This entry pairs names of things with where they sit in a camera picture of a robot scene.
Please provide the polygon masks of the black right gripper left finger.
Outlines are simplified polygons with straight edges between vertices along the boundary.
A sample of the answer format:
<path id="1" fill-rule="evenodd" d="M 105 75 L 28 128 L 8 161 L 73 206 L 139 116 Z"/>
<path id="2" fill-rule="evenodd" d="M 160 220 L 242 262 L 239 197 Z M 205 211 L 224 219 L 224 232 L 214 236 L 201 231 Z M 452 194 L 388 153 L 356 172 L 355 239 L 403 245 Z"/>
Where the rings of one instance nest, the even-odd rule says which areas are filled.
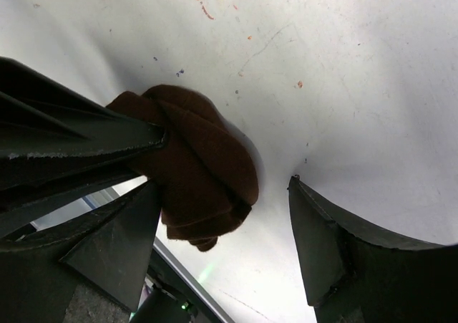
<path id="1" fill-rule="evenodd" d="M 143 183 L 20 241 L 1 242 L 3 322 L 128 322 L 150 262 L 160 208 Z"/>

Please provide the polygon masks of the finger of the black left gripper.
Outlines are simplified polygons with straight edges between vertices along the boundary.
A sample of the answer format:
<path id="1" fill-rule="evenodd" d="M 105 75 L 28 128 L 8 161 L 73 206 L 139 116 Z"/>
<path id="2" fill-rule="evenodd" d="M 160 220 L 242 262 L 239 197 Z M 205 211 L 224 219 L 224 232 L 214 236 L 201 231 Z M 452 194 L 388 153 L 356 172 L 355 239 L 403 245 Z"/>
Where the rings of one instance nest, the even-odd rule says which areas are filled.
<path id="1" fill-rule="evenodd" d="M 161 148 L 163 127 L 108 110 L 1 58 L 1 189 L 40 185 Z"/>
<path id="2" fill-rule="evenodd" d="M 1 236 L 84 196 L 132 180 L 133 172 L 87 172 L 30 189 L 1 192 Z"/>

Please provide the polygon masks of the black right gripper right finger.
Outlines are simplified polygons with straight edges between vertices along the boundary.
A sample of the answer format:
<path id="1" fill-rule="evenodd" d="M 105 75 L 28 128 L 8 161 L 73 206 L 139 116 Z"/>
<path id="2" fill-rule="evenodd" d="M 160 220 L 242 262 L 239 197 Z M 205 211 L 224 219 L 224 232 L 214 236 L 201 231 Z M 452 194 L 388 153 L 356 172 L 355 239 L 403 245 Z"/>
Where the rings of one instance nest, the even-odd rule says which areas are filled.
<path id="1" fill-rule="evenodd" d="M 457 247 L 377 226 L 293 177 L 293 237 L 318 322 L 455 322 Z"/>

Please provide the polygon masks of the brown sock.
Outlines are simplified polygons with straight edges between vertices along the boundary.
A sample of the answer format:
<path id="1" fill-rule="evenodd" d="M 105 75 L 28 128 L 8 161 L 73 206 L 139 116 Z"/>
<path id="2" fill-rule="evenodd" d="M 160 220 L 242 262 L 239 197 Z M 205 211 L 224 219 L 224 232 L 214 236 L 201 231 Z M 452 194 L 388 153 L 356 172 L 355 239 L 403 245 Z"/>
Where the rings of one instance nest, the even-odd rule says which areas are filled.
<path id="1" fill-rule="evenodd" d="M 107 109 L 166 129 L 163 148 L 128 166 L 160 188 L 169 239 L 206 252 L 244 222 L 259 195 L 255 164 L 208 98 L 158 85 L 141 95 L 123 92 Z"/>

